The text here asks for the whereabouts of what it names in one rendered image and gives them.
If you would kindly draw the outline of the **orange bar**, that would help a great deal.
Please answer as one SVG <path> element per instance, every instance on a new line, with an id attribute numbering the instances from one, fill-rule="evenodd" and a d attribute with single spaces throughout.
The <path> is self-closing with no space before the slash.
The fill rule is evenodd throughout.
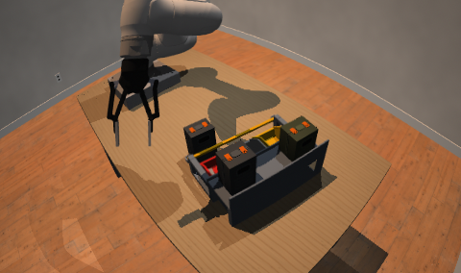
<path id="1" fill-rule="evenodd" d="M 269 124 L 269 123 L 271 123 L 273 121 L 274 121 L 274 117 L 267 120 L 267 121 L 265 121 L 265 122 L 262 122 L 262 123 L 260 123 L 260 124 L 258 124 L 256 126 L 254 126 L 253 128 L 251 128 L 249 130 L 246 130 L 246 131 L 244 131 L 244 132 L 242 132 L 242 133 L 240 133 L 240 134 L 238 134 L 236 136 L 230 137 L 230 138 L 228 138 L 228 139 L 226 139 L 226 140 L 224 140 L 224 141 L 222 141 L 222 142 L 220 142 L 220 143 L 218 143 L 216 145 L 213 145 L 213 146 L 207 148 L 206 150 L 204 150 L 202 152 L 199 152 L 199 153 L 197 153 L 197 154 L 195 154 L 193 156 L 195 158 L 198 158 L 198 157 L 200 157 L 200 156 L 202 156 L 202 155 L 204 155 L 204 154 L 206 154 L 206 153 L 208 153 L 208 152 L 210 152 L 210 151 L 212 151 L 212 150 L 214 150 L 216 148 L 219 148 L 219 147 L 221 147 L 221 146 L 223 146 L 223 145 L 225 145 L 225 144 L 227 144 L 227 143 L 229 143 L 229 142 L 231 142 L 231 141 L 233 141 L 235 139 L 238 139 L 238 138 L 240 138 L 240 137 L 242 137 L 242 136 L 244 136 L 244 135 L 246 135 L 246 134 L 248 134 L 248 133 L 250 133 L 250 132 L 252 132 L 252 131 L 254 131 L 256 129 L 258 129 L 258 128 L 261 128 L 261 127 L 263 127 L 263 126 L 265 126 L 265 125 L 267 125 L 267 124 Z"/>

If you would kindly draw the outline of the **yellow bin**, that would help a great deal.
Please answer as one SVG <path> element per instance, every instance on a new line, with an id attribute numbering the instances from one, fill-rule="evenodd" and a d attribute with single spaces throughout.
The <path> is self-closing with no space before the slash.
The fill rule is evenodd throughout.
<path id="1" fill-rule="evenodd" d="M 253 136 L 252 138 L 258 138 L 261 142 L 263 142 L 266 145 L 266 147 L 268 147 L 279 141 L 280 127 L 281 126 L 273 127 L 257 136 Z"/>

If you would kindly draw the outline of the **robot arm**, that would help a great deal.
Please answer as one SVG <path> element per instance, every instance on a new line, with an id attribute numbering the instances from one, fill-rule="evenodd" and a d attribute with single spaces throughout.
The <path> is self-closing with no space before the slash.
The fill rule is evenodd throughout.
<path id="1" fill-rule="evenodd" d="M 206 0 L 125 0 L 120 58 L 148 59 L 148 76 L 158 76 L 153 61 L 191 49 L 197 36 L 213 33 L 222 19 L 221 10 Z"/>

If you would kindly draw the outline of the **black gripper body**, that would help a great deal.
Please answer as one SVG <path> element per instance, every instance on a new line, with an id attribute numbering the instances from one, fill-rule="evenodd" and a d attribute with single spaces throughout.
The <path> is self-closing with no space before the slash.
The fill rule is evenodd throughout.
<path id="1" fill-rule="evenodd" d="M 131 81 L 131 85 L 128 90 L 128 94 L 139 93 L 136 81 L 139 80 L 142 88 L 145 88 L 149 82 L 148 76 L 148 59 L 126 59 L 121 64 L 121 76 L 119 78 L 119 84 L 124 89 L 128 81 Z M 128 74 L 129 73 L 129 74 Z"/>

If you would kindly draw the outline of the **dark grey shelf rack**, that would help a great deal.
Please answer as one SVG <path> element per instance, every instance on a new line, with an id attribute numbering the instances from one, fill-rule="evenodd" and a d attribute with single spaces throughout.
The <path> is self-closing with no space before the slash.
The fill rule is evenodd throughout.
<path id="1" fill-rule="evenodd" d="M 192 175 L 211 201 L 214 203 L 219 200 L 228 211 L 229 223 L 233 227 L 276 203 L 319 174 L 328 149 L 328 142 L 329 139 L 320 145 L 315 143 L 314 149 L 295 161 L 290 161 L 280 151 L 279 141 L 262 149 L 255 153 L 257 155 L 255 184 L 233 196 L 219 181 L 218 172 L 208 176 L 193 154 L 185 156 L 185 160 L 189 163 Z M 313 170 L 309 165 L 315 161 L 316 165 Z"/>

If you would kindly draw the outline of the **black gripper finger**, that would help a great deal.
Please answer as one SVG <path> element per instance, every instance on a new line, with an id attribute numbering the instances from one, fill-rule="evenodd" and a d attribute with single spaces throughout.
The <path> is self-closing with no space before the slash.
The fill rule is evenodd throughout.
<path id="1" fill-rule="evenodd" d="M 142 103 L 144 105 L 145 111 L 148 115 L 148 146 L 151 146 L 151 133 L 153 132 L 153 121 L 156 118 L 159 118 L 159 107 L 158 107 L 158 79 L 150 79 L 149 83 L 151 84 L 151 87 L 153 88 L 153 96 L 154 96 L 154 106 L 155 106 L 155 113 L 152 114 L 148 101 L 146 99 L 146 95 L 144 92 L 144 89 L 142 88 L 142 85 L 139 80 L 136 81 L 136 86 L 138 89 L 138 92 L 140 94 Z"/>
<path id="2" fill-rule="evenodd" d="M 115 96 L 115 89 L 118 87 L 119 80 L 117 81 L 112 81 L 109 83 L 110 87 L 110 94 L 109 94 L 109 107 L 108 107 L 108 115 L 107 119 L 110 119 L 113 121 L 113 131 L 115 133 L 115 143 L 116 147 L 119 146 L 119 120 L 117 119 L 119 117 L 119 114 L 121 112 L 121 108 L 124 104 L 125 98 L 127 96 L 127 92 L 129 90 L 129 87 L 131 85 L 131 81 L 128 81 L 125 85 L 125 88 L 123 90 L 123 93 L 121 95 L 120 101 L 118 103 L 115 115 L 112 114 L 113 111 L 113 103 L 114 103 L 114 96 Z"/>

